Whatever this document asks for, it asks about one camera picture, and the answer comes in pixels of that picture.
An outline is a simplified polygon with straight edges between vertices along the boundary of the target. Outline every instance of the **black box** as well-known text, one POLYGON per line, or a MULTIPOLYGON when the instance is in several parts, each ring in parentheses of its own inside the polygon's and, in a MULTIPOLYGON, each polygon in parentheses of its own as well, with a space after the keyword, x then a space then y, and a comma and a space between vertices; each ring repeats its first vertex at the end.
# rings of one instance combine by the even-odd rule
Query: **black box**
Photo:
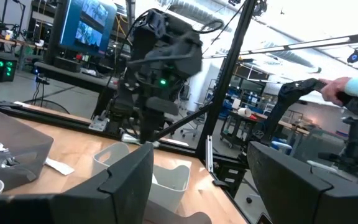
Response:
POLYGON ((17 59, 0 57, 0 82, 13 82, 16 72, 17 59))
POLYGON ((53 66, 57 68, 64 69, 69 72, 80 72, 81 71, 81 64, 74 62, 72 60, 68 60, 61 57, 55 57, 53 61, 53 66))

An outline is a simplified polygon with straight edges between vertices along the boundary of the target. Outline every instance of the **computer tower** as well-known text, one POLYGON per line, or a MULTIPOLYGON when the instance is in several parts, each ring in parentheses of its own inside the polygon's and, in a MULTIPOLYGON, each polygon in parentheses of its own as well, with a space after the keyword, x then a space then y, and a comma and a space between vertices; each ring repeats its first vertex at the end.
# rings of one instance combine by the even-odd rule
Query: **computer tower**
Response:
POLYGON ((0 57, 0 82, 13 82, 16 72, 17 60, 0 57))

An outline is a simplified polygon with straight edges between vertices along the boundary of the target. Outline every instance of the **workbench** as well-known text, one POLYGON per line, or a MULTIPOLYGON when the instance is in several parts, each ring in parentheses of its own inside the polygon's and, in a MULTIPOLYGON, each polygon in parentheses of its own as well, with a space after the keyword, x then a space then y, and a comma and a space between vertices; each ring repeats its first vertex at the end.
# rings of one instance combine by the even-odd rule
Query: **workbench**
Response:
MULTIPOLYGON (((90 121, 85 118, 79 118, 45 108, 23 103, 20 104, 27 108, 46 113, 58 114, 71 119, 76 118, 80 121, 90 121)), ((58 128, 34 121, 16 119, 52 137, 54 142, 49 152, 49 158, 66 163, 74 168, 75 171, 70 175, 64 176, 52 168, 44 166, 39 179, 4 192, 3 194, 47 194, 64 192, 89 179, 91 177, 93 156, 105 147, 117 142, 100 136, 58 128)), ((131 151, 139 147, 136 145, 128 146, 131 151)), ((203 212, 210 217, 212 223, 247 223, 223 190, 212 184, 213 177, 205 169, 205 166, 202 165, 199 159, 155 149, 154 164, 167 169, 173 169, 179 165, 185 165, 190 168, 188 189, 181 200, 176 214, 188 217, 196 212, 203 212)))
MULTIPOLYGON (((253 114, 255 114, 259 118, 267 119, 267 116, 264 114, 260 114, 260 113, 253 113, 253 114)), ((298 127, 294 127, 292 124, 288 124, 284 121, 279 121, 278 124, 283 126, 284 128, 291 129, 291 133, 287 138, 287 142, 288 144, 291 144, 291 142, 295 138, 295 142, 292 145, 292 151, 291 151, 291 154, 293 154, 296 151, 296 148, 302 142, 303 136, 309 135, 310 132, 298 127)))
POLYGON ((220 140, 221 141, 223 139, 227 140, 229 142, 229 148, 232 148, 233 145, 241 146, 251 137, 252 130, 253 130, 255 124, 258 123, 258 122, 259 122, 258 120, 245 118, 245 117, 237 114, 236 112, 228 111, 228 116, 224 120, 222 128, 221 128, 221 138, 220 138, 220 140), (229 131, 229 127, 231 125, 232 119, 235 119, 236 123, 234 125, 233 132, 229 133, 228 131, 229 131), (240 126, 241 126, 242 122, 245 122, 246 124, 250 124, 250 127, 248 127, 247 136, 246 136, 245 139, 241 139, 241 138, 237 137, 237 133, 238 133, 238 131, 240 129, 240 126))
MULTIPOLYGON (((23 70, 23 66, 24 66, 24 47, 30 47, 32 49, 37 49, 37 52, 38 52, 38 50, 48 50, 48 48, 38 47, 33 43, 28 43, 28 42, 21 41, 21 40, 6 40, 6 39, 3 39, 3 38, 0 38, 0 43, 20 47, 19 59, 18 59, 18 63, 17 63, 19 70, 23 70)), ((7 53, 7 54, 12 54, 14 56, 15 55, 14 49, 11 48, 11 53, 7 53)))

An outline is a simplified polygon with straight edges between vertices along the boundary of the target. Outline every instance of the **black clamp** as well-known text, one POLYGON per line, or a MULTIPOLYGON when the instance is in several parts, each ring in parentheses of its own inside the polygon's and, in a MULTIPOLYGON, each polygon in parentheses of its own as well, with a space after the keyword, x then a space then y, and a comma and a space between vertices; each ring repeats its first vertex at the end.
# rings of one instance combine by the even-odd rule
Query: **black clamp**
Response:
POLYGON ((230 190, 230 186, 225 181, 213 180, 212 184, 217 187, 222 188, 223 190, 230 190))

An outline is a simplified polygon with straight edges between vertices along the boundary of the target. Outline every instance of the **spotlight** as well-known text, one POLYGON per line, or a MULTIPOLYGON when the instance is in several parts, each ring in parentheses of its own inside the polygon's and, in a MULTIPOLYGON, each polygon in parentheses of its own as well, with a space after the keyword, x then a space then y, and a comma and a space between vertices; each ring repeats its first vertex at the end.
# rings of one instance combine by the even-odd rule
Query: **spotlight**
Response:
POLYGON ((236 6, 236 4, 240 4, 241 0, 229 0, 229 4, 232 6, 236 6))
POLYGON ((255 5, 253 16, 261 16, 263 13, 266 12, 266 10, 267 10, 267 0, 258 0, 255 5))
POLYGON ((358 48, 354 49, 354 52, 347 58, 348 63, 358 62, 358 48))

